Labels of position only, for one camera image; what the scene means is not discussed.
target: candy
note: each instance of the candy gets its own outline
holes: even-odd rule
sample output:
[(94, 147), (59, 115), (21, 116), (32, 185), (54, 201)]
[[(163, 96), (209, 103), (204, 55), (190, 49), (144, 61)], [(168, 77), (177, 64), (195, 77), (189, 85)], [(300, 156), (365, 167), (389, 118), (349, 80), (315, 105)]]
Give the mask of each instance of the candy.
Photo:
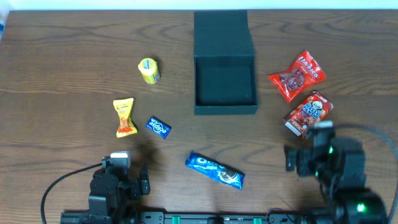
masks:
[(164, 139), (169, 135), (169, 133), (172, 130), (172, 128), (169, 125), (159, 121), (155, 117), (151, 117), (148, 120), (145, 127), (155, 132), (156, 134), (160, 135)]
[(133, 102), (133, 98), (113, 101), (114, 109), (118, 112), (120, 120), (120, 125), (116, 132), (116, 137), (118, 138), (137, 133), (137, 129), (134, 127), (130, 117)]
[(142, 77), (148, 84), (155, 84), (160, 79), (159, 69), (154, 59), (144, 58), (138, 64), (138, 69), (142, 73)]
[(194, 152), (191, 152), (189, 158), (185, 161), (185, 165), (205, 174), (217, 182), (227, 184), (239, 190), (243, 189), (244, 174), (227, 168), (217, 162), (209, 161)]
[(287, 71), (269, 76), (288, 103), (305, 88), (325, 78), (325, 73), (307, 51), (300, 54)]
[(333, 104), (314, 91), (284, 119), (285, 126), (304, 138), (308, 128), (323, 119), (332, 109)]

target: yellow candy wrapper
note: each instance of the yellow candy wrapper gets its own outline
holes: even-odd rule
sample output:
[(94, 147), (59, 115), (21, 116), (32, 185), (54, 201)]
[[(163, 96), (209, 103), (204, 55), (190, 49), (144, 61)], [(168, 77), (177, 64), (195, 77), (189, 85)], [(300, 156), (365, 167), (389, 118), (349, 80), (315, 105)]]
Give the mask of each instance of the yellow candy wrapper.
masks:
[(120, 126), (116, 132), (118, 138), (137, 133), (137, 128), (134, 127), (130, 117), (133, 102), (134, 98), (113, 101), (114, 109), (118, 112), (120, 120)]

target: open box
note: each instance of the open box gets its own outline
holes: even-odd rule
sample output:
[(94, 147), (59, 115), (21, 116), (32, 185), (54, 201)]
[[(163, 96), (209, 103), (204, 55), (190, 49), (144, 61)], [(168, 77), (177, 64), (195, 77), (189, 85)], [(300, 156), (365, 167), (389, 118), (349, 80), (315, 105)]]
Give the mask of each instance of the open box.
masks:
[(246, 11), (197, 11), (195, 114), (254, 114), (254, 47)]

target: blue candy wrapper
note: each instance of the blue candy wrapper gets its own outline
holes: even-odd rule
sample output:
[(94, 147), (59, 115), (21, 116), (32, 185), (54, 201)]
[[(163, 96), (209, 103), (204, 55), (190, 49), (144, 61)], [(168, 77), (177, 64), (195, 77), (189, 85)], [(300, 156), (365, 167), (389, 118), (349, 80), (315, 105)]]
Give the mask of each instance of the blue candy wrapper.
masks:
[(169, 133), (172, 131), (172, 128), (171, 128), (169, 125), (167, 125), (167, 124), (165, 124), (165, 123), (159, 121), (159, 120), (156, 119), (155, 117), (151, 117), (151, 118), (148, 120), (148, 122), (147, 122), (147, 124), (145, 125), (145, 127), (146, 127), (147, 129), (150, 129), (151, 131), (155, 132), (156, 134), (160, 135), (160, 136), (161, 136), (162, 138), (164, 138), (164, 139), (165, 139), (165, 138), (169, 135)]
[(217, 162), (209, 161), (194, 152), (191, 152), (189, 158), (185, 161), (185, 165), (217, 182), (228, 184), (239, 190), (243, 189), (244, 174), (231, 170)]

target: red candy package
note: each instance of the red candy package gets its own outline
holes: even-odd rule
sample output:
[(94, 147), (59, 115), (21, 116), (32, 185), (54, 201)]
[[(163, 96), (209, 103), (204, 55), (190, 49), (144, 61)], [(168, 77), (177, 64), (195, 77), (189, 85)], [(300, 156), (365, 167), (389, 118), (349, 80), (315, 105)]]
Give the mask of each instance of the red candy package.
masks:
[(285, 126), (297, 136), (305, 137), (308, 128), (323, 119), (333, 109), (330, 103), (322, 94), (314, 91), (285, 119)]
[(269, 76), (288, 103), (306, 87), (325, 78), (325, 73), (307, 51), (300, 54), (287, 71)]

